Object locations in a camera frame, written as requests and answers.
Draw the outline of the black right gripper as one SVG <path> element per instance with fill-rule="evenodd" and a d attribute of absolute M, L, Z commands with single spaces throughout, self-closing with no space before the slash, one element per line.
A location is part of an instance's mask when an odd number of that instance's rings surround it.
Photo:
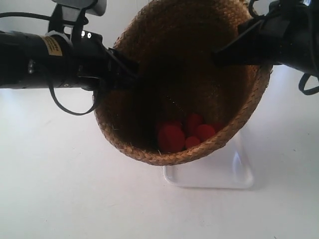
<path fill-rule="evenodd" d="M 265 19 L 237 27 L 238 36 L 212 50 L 217 66 L 286 65 L 310 75 L 319 73 L 319 2 L 275 0 Z"/>

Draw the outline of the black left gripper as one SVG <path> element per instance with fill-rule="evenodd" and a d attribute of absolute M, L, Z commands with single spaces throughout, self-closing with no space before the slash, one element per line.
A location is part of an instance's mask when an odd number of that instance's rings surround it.
<path fill-rule="evenodd" d="M 138 62 L 114 48 L 108 48 L 107 52 L 125 73 L 107 72 L 108 56 L 101 35 L 92 32 L 72 34 L 72 88 L 112 91 L 130 89 L 135 85 Z"/>

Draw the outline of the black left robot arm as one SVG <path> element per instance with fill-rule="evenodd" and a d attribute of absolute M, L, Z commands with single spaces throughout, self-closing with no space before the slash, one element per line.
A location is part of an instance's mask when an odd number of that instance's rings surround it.
<path fill-rule="evenodd" d="M 138 64 L 112 48 L 99 34 L 83 31 L 71 42 L 57 32 L 47 36 L 0 34 L 2 89 L 127 89 L 138 81 Z"/>

